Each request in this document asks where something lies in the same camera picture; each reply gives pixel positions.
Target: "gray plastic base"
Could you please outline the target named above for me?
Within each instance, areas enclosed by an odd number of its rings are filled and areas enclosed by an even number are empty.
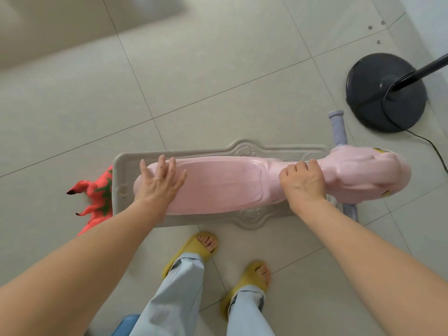
[[[112,206],[113,214],[126,209],[134,200],[133,185],[140,174],[139,163],[144,159],[146,164],[155,163],[161,154],[166,158],[191,158],[207,155],[233,155],[252,156],[261,158],[277,158],[283,161],[300,161],[321,159],[327,156],[328,149],[317,145],[283,145],[263,146],[254,141],[239,140],[223,150],[197,150],[197,151],[158,151],[141,153],[122,153],[115,158],[112,174]],[[192,214],[166,216],[162,224],[156,227],[194,225],[205,222],[233,221],[238,226],[254,230],[263,226],[273,217],[286,217],[294,215],[287,201],[279,204],[262,206],[249,210],[239,210],[219,214]]]

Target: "pant leg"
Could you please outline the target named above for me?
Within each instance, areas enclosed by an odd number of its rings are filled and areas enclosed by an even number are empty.
[[[203,277],[204,261],[198,254],[180,255],[130,336],[193,336]]]
[[[264,299],[259,287],[242,287],[230,302],[227,336],[275,336],[261,313]]]

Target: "slipper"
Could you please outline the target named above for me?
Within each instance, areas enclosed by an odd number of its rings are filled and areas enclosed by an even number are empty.
[[[216,248],[213,249],[212,252],[208,252],[208,250],[204,247],[204,245],[201,244],[200,241],[198,241],[198,236],[208,236],[213,238],[215,241],[218,241],[218,238],[211,233],[211,232],[198,232],[194,234],[190,239],[185,242],[185,244],[182,246],[182,248],[179,249],[179,251],[174,255],[174,257],[168,262],[168,264],[165,266],[165,269],[162,272],[162,279],[165,279],[165,277],[168,275],[168,272],[171,270],[172,265],[176,261],[176,259],[179,258],[179,256],[185,252],[191,252],[193,254],[198,254],[201,256],[201,258],[206,262],[210,259],[210,257],[216,252]]]
[[[263,283],[260,276],[255,272],[260,266],[266,265],[263,261],[254,261],[248,265],[248,267],[244,270],[243,277],[241,277],[237,286],[230,290],[227,295],[221,300],[221,312],[228,319],[228,308],[230,306],[230,302],[232,298],[238,293],[238,291],[246,285],[255,285],[259,287],[261,290],[266,292],[267,285]]]

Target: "black power cord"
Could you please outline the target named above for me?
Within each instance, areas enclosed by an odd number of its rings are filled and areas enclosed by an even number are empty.
[[[394,87],[397,83],[399,83],[401,80],[403,80],[404,78],[408,77],[408,76],[409,76],[410,74],[412,74],[412,73],[414,73],[414,72],[410,72],[410,73],[408,73],[408,74],[403,75],[402,77],[398,78],[393,84],[390,85],[390,87],[387,89],[385,95],[384,95],[383,98],[381,99],[381,111],[383,112],[383,114],[384,114],[384,116],[387,118],[387,120],[389,120],[389,122],[390,122],[391,124],[393,124],[394,126],[396,126],[397,128],[399,128],[400,130],[409,132],[410,134],[412,134],[412,135],[414,135],[414,136],[416,136],[416,137],[419,137],[420,139],[426,140],[428,143],[430,143],[431,146],[434,148],[434,151],[437,153],[437,156],[439,157],[440,162],[441,162],[442,165],[444,166],[445,172],[448,174],[448,169],[447,169],[447,166],[445,165],[445,161],[444,161],[444,159],[442,158],[442,156],[440,155],[439,150],[437,149],[437,147],[435,147],[435,145],[432,143],[432,141],[429,140],[429,139],[426,139],[426,138],[424,138],[424,137],[422,137],[422,136],[420,136],[420,135],[418,135],[418,134],[412,133],[409,129],[404,129],[404,128],[402,128],[399,124],[397,124],[395,121],[393,121],[393,120],[388,116],[388,114],[386,113],[386,111],[384,110],[384,101],[386,100],[386,97],[389,95],[389,92],[390,92],[390,90],[392,89],[392,87]]]

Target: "black round base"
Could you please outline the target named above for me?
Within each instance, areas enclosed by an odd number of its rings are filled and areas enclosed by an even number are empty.
[[[426,88],[421,80],[384,100],[384,111],[402,129],[392,124],[381,109],[387,89],[401,76],[415,71],[402,58],[388,53],[365,56],[350,70],[347,77],[347,103],[356,118],[369,129],[380,132],[401,132],[417,123],[425,110]]]

